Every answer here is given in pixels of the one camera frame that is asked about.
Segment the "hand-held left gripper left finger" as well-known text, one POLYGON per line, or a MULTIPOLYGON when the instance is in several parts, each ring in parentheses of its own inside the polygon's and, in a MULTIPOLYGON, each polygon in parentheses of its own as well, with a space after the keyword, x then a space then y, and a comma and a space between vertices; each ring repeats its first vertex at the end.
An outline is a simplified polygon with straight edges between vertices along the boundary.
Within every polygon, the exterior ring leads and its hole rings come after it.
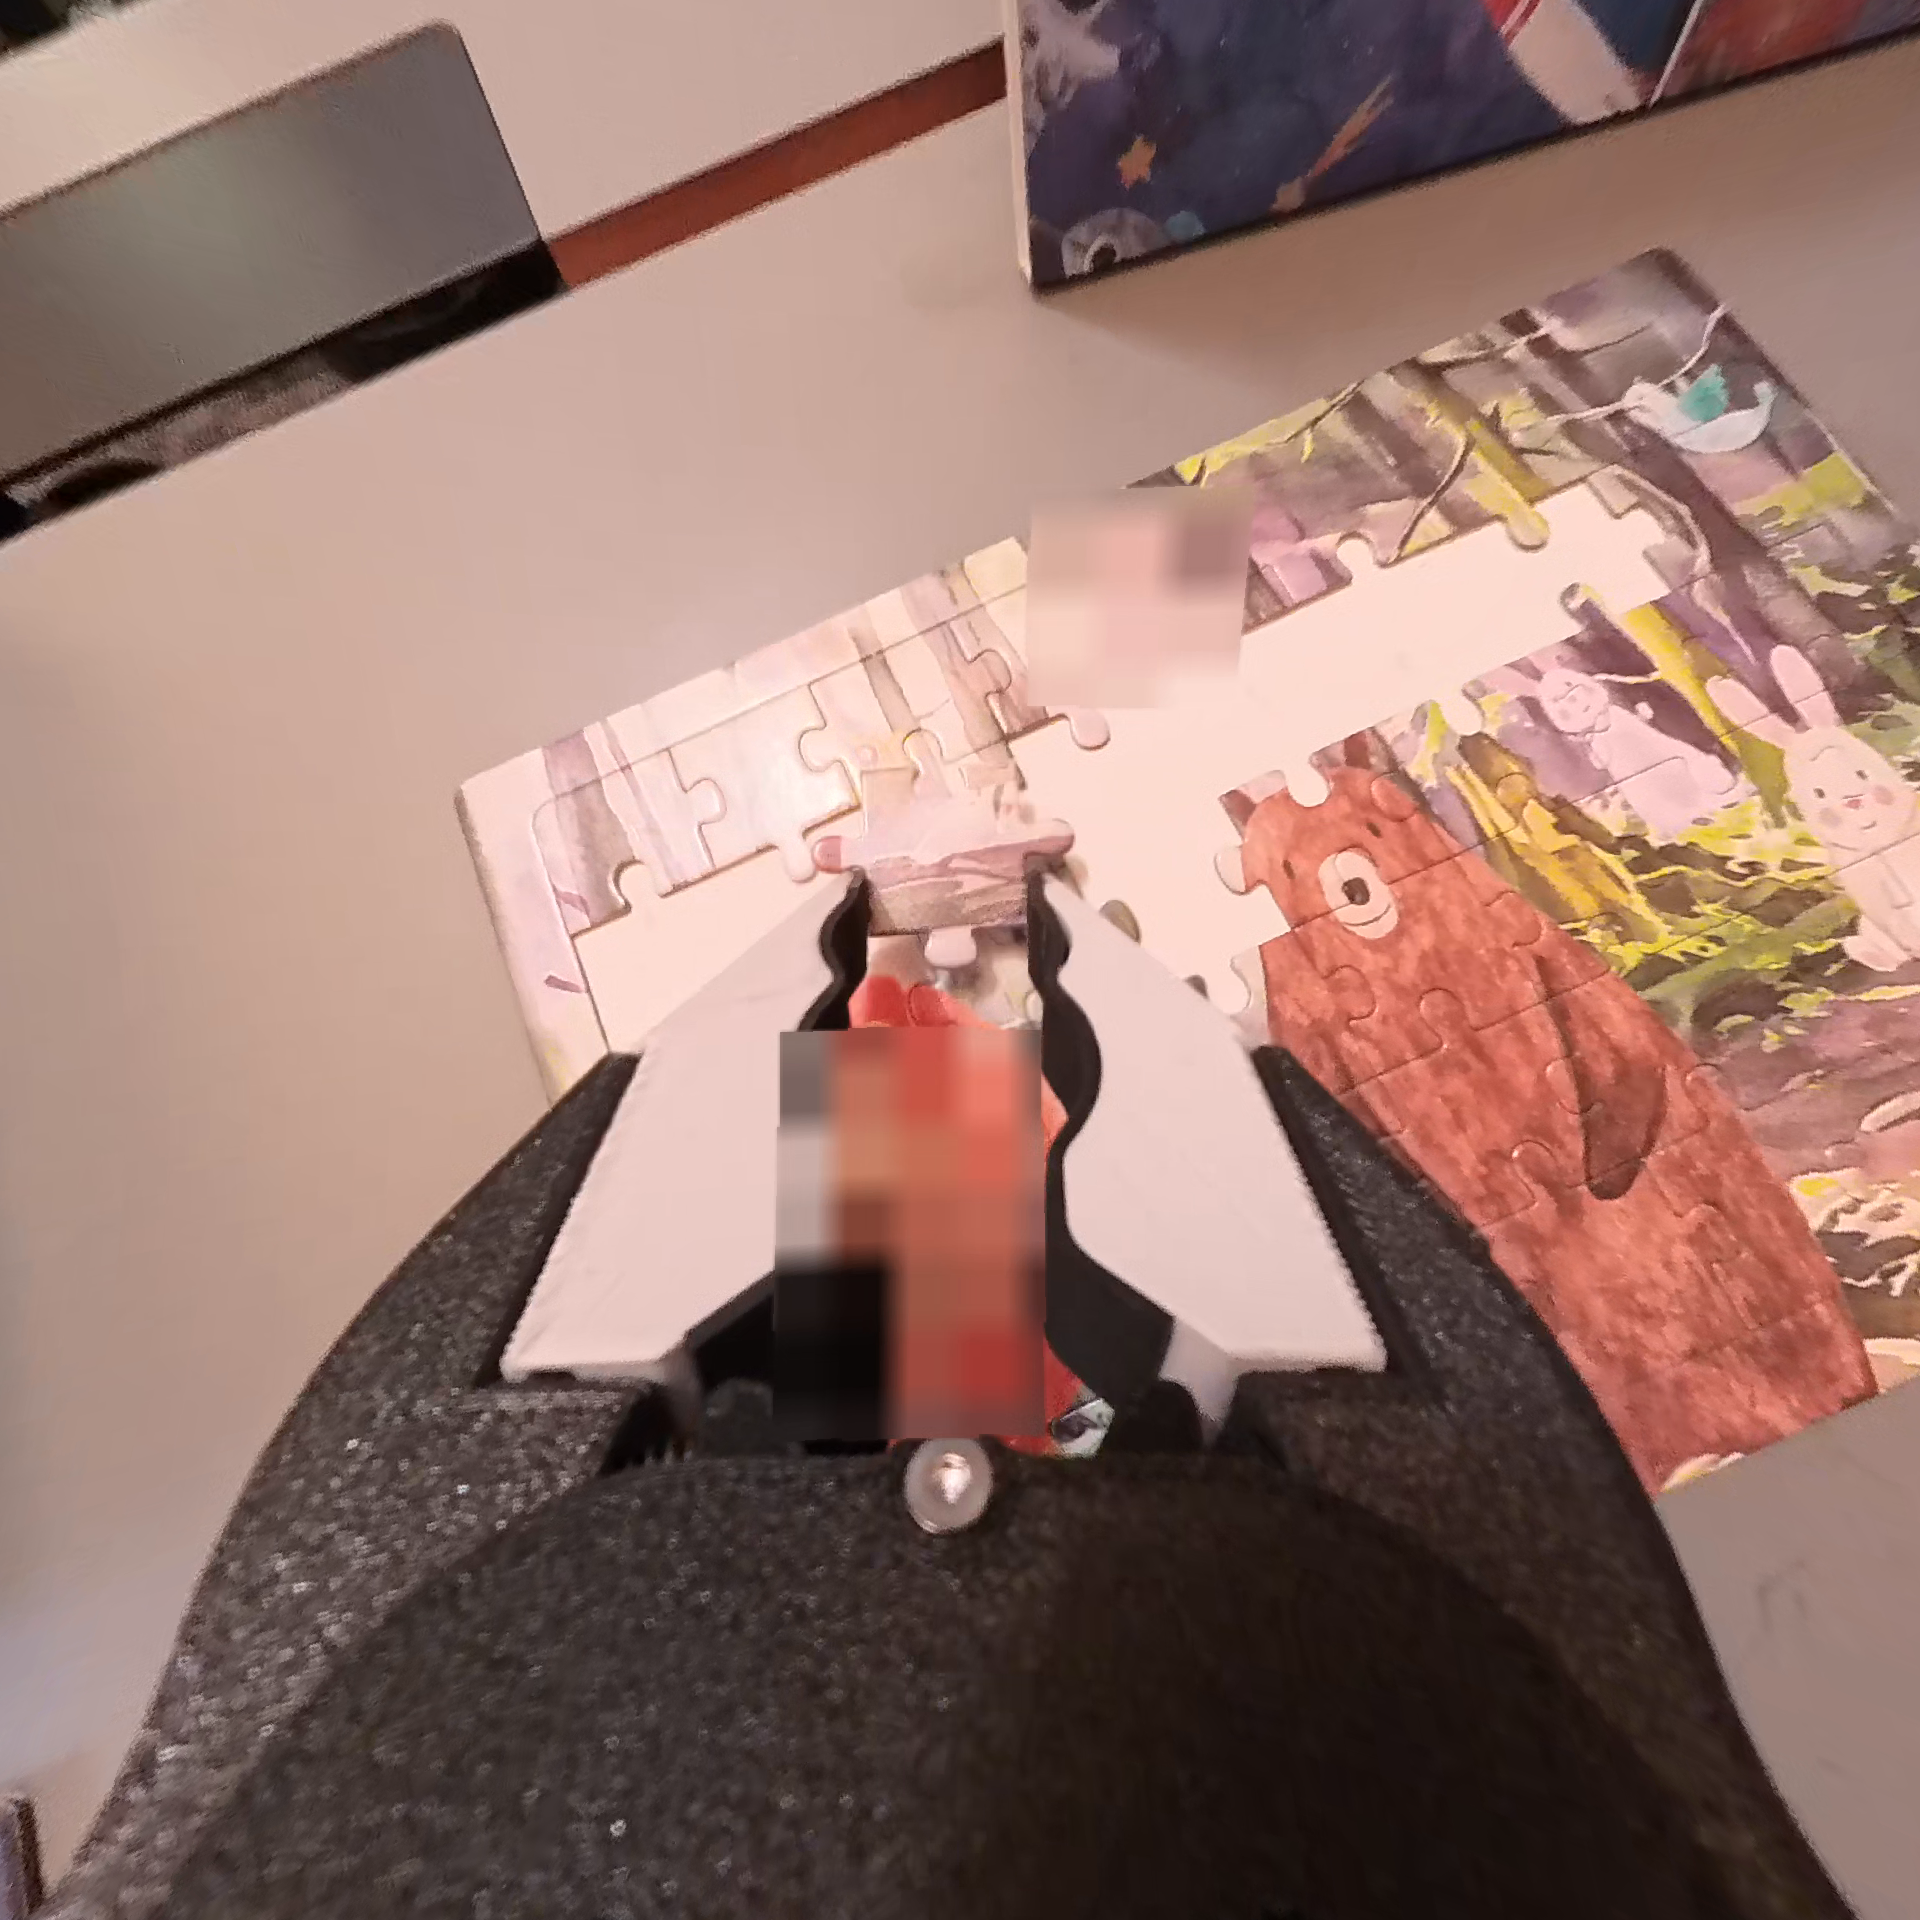
POLYGON ((782 1036, 846 1014, 868 912, 867 876, 838 876, 643 1040, 501 1378, 694 1378, 774 1269, 782 1036))

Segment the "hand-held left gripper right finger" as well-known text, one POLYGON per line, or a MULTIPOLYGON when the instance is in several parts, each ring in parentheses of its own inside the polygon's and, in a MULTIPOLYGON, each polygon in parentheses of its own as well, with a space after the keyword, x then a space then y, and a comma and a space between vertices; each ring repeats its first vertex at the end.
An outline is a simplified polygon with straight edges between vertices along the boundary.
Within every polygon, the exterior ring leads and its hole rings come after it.
POLYGON ((1115 1417, 1225 1417, 1247 1375, 1379 1375, 1387 1339, 1256 1056, 1211 999, 1038 870, 1042 1333, 1115 1417))

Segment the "forest animal jigsaw puzzle board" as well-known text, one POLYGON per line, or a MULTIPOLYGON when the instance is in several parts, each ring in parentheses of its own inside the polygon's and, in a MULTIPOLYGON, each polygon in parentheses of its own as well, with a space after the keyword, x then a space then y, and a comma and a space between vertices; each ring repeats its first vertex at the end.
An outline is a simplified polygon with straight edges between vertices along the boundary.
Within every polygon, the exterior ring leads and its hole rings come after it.
POLYGON ((1651 1492, 1915 1378, 1915 514, 1670 250, 528 747, 458 820, 551 1091, 916 736, 1492 1245, 1651 1492))

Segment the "white puzzle piece red knob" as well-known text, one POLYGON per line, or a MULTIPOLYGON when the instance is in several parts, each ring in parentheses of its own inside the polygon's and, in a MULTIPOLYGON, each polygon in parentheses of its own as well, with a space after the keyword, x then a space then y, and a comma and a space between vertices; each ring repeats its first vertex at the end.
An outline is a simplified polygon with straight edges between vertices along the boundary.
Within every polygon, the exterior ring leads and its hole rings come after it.
POLYGON ((809 841, 820 873, 860 879, 867 934, 912 938, 937 973, 973 965, 981 930, 1022 929, 1027 873, 1071 849, 1071 823, 1035 804, 1017 771, 948 779, 916 736, 903 760, 858 772, 857 823, 809 841))

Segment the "grey desk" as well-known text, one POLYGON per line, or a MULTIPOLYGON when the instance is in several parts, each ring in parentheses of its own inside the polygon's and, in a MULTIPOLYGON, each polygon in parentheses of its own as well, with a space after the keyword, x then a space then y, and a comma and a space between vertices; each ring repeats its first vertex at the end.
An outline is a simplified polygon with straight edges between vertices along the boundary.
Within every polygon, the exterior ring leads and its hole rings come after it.
POLYGON ((1915 38, 1048 299, 1009 132, 5 542, 5 1787, 52 1876, 294 1390, 543 1110, 474 771, 1648 246, 1915 502, 1915 38))

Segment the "dark grey desk flap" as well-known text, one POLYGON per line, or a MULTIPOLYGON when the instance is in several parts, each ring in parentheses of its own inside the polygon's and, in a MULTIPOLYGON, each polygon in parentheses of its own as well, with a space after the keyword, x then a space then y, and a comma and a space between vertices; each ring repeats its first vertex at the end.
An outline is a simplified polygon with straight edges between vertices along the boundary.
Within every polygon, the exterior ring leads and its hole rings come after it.
POLYGON ((5 538, 555 299, 433 19, 5 210, 5 538))

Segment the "dark blue illustrated puzzle box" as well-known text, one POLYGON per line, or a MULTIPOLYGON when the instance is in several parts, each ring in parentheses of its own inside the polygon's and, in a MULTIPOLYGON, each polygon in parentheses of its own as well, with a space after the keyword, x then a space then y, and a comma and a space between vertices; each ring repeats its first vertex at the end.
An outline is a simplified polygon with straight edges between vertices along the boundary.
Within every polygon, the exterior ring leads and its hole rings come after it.
POLYGON ((1915 3, 1005 3, 1035 290, 1779 66, 1915 3))

